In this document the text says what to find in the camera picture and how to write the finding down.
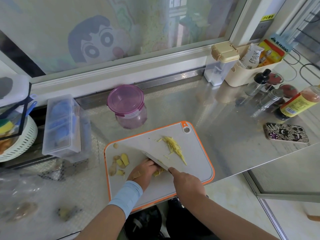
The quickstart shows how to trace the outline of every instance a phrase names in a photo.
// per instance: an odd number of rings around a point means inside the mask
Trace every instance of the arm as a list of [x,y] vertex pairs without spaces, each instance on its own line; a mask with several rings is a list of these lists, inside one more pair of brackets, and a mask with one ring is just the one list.
[[180,202],[221,240],[278,240],[256,225],[206,197],[201,181],[169,168]]
[[149,186],[152,174],[158,169],[150,159],[135,167],[114,199],[75,240],[116,240],[134,205]]

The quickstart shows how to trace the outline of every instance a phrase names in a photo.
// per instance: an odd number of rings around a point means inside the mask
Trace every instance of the forearm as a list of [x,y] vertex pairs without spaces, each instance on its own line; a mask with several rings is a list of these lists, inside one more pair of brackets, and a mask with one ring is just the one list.
[[125,221],[122,209],[108,205],[84,228],[76,240],[115,240]]
[[221,240],[278,240],[204,195],[195,197],[186,208]]

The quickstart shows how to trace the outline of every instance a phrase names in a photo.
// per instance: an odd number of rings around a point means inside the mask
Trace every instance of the black and white patterned phone case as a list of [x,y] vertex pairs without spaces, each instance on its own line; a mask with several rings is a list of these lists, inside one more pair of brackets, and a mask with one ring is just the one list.
[[289,124],[266,123],[264,132],[269,140],[308,143],[309,138],[302,126]]

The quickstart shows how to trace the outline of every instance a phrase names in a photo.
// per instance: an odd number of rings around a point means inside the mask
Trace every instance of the floor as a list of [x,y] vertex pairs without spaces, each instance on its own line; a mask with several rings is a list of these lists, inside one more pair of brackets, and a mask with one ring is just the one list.
[[[219,205],[279,238],[242,173],[207,185],[205,189],[209,198]],[[158,207],[162,213],[161,231],[166,237],[169,237],[165,227],[167,202],[158,204]],[[120,234],[118,239],[126,238]]]
[[317,240],[320,222],[311,221],[309,215],[320,216],[320,203],[286,200],[266,200],[283,232],[289,240]]

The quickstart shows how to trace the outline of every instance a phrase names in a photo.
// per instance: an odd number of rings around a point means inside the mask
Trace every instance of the clear plastic bag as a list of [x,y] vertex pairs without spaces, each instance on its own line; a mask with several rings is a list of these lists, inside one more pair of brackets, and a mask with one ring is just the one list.
[[14,222],[33,214],[38,203],[32,198],[43,186],[44,180],[38,175],[0,169],[0,220]]

